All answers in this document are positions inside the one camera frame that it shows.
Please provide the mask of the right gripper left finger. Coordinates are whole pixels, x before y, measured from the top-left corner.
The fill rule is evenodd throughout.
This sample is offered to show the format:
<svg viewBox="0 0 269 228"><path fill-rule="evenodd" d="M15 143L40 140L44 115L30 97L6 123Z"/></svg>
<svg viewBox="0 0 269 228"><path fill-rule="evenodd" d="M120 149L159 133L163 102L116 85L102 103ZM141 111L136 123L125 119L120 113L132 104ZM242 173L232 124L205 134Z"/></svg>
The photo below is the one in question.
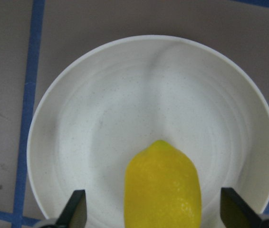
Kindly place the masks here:
<svg viewBox="0 0 269 228"><path fill-rule="evenodd" d="M86 192L85 190L75 190L56 220L56 226L57 228L84 228L86 222Z"/></svg>

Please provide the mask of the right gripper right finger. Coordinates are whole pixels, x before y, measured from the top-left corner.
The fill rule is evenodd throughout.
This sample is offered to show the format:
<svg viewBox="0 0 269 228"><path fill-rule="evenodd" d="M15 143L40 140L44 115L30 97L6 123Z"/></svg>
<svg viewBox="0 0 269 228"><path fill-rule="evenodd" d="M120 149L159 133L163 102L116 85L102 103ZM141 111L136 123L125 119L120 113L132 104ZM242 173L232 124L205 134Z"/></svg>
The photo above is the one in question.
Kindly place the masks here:
<svg viewBox="0 0 269 228"><path fill-rule="evenodd" d="M262 221L233 188L221 188L220 217L226 228L259 228Z"/></svg>

